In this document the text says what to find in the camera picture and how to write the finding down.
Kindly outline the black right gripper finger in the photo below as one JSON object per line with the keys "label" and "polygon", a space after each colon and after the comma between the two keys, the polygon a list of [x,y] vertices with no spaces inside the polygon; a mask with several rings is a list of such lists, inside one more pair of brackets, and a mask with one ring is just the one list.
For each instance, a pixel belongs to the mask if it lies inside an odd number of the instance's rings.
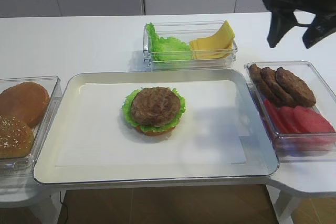
{"label": "black right gripper finger", "polygon": [[309,49],[329,35],[335,33],[336,17],[316,15],[302,37],[304,46]]}
{"label": "black right gripper finger", "polygon": [[275,48],[283,36],[297,25],[298,21],[293,12],[272,12],[270,29],[267,36],[270,48]]}

